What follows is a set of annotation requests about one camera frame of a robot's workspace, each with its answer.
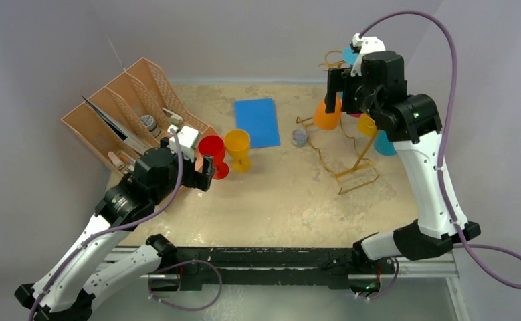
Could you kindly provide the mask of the red wine glass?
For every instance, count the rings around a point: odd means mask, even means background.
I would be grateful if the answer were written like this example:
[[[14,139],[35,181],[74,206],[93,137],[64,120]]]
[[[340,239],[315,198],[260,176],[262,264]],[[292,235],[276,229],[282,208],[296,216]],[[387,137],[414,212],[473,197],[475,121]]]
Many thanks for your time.
[[[210,135],[202,138],[198,149],[202,156],[210,156],[213,159],[214,179],[222,180],[229,174],[229,165],[225,162],[225,144],[220,136]]]

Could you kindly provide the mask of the yellow-orange wine glass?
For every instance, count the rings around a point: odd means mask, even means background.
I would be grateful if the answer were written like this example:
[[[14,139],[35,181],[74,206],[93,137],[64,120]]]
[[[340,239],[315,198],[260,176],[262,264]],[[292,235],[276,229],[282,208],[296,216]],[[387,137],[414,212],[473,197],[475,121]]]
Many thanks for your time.
[[[225,135],[224,143],[228,154],[232,158],[232,169],[237,173],[248,172],[251,168],[249,134],[242,129],[231,130]]]

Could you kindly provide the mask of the orange wine glass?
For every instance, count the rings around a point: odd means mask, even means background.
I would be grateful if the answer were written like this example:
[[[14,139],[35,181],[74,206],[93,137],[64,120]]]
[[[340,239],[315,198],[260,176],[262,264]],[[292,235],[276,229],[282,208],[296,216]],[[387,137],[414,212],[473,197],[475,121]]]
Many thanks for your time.
[[[342,100],[336,96],[335,111],[333,113],[326,113],[325,99],[318,104],[316,111],[312,117],[313,123],[321,130],[334,130],[342,116]]]

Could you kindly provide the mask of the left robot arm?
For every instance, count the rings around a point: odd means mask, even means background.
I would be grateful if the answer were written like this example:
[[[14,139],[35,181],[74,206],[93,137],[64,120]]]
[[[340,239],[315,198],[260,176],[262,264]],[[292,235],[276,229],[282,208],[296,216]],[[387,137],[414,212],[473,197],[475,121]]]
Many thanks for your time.
[[[182,186],[207,191],[213,159],[204,156],[200,171],[171,147],[154,148],[136,161],[134,172],[107,190],[86,228],[61,260],[34,284],[15,291],[30,310],[29,320],[87,320],[104,301],[140,276],[157,271],[178,272],[178,249],[161,234],[104,270],[103,259],[142,221],[154,217],[155,207],[172,201]]]

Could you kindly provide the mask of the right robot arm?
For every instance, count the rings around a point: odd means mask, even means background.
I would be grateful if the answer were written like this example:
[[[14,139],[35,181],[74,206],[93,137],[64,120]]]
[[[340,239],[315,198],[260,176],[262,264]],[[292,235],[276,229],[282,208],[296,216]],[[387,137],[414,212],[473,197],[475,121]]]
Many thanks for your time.
[[[378,51],[361,59],[359,72],[328,70],[325,111],[363,113],[386,134],[407,173],[418,215],[406,226],[354,243],[353,266],[368,272],[387,257],[411,261],[439,257],[454,245],[478,237],[481,228],[458,207],[444,169],[442,124],[435,101],[427,94],[408,94],[401,55]]]

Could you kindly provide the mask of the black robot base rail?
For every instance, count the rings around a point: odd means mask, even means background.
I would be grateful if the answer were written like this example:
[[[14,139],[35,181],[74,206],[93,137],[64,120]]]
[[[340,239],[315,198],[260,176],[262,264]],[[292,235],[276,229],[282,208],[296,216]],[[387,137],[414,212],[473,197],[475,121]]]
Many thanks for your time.
[[[153,274],[178,278],[182,291],[205,285],[326,286],[378,292],[380,277],[395,272],[393,259],[363,261],[349,248],[177,247],[162,235],[146,245],[157,251]]]

